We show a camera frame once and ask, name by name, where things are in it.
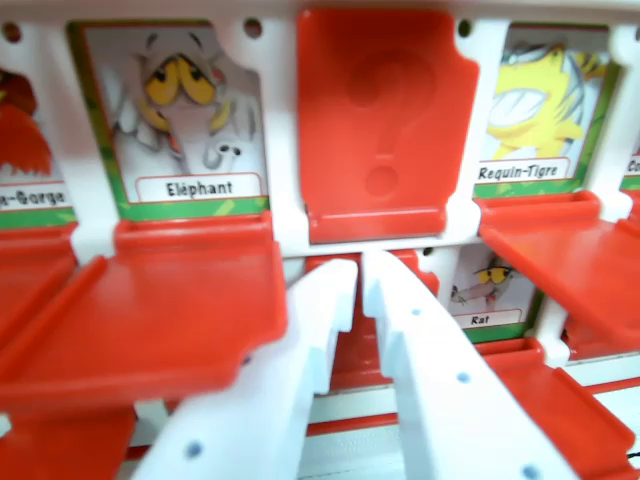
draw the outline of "grey cartoon character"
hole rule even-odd
[[[125,74],[116,109],[120,129],[154,150],[165,137],[183,173],[215,169],[220,162],[209,158],[215,153],[209,139],[227,125],[235,108],[226,98],[225,75],[216,67],[221,55],[206,56],[194,33],[149,35]]]
[[[496,301],[507,291],[514,270],[495,254],[491,254],[486,268],[475,272],[477,283],[464,290],[455,285],[451,291],[451,301],[464,304],[469,300],[484,297],[487,308],[493,310]]]

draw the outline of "yellow cartoon character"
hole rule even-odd
[[[126,95],[141,119],[166,138],[186,174],[215,170],[220,163],[209,140],[234,113],[234,101],[225,95],[225,75],[216,66],[220,56],[206,55],[194,33],[160,31],[131,56],[125,74]],[[127,113],[120,107],[116,116],[126,118]],[[122,131],[139,135],[139,125],[127,129],[124,120],[118,121]]]
[[[584,83],[602,76],[598,55],[570,55],[561,43],[516,47],[505,53],[488,133],[500,141],[495,160],[534,147],[537,158],[557,157],[584,136]]]

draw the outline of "yellow eye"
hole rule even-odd
[[[483,285],[491,280],[491,271],[490,270],[480,270],[476,272],[476,276],[478,277],[478,282]]]
[[[506,280],[509,274],[509,269],[505,267],[494,267],[491,269],[491,280],[496,285]]]
[[[187,59],[178,59],[180,80],[189,98],[200,105],[207,105],[216,98],[216,87],[205,77],[196,65]]]
[[[178,65],[175,60],[158,67],[145,85],[149,99],[156,105],[169,105],[178,94]]]

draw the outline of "white plastic arm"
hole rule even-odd
[[[176,410],[133,478],[296,478],[314,393],[329,390],[338,331],[349,331],[358,267],[332,260],[287,292],[285,337],[252,355],[229,389]]]
[[[362,256],[364,313],[394,380],[413,479],[577,479],[424,284],[388,252]]]

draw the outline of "cartoon shark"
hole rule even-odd
[[[584,136],[585,82],[605,70],[598,54],[569,54],[562,42],[506,51],[487,130],[500,141],[493,158],[526,147],[534,147],[537,158],[562,155]]]

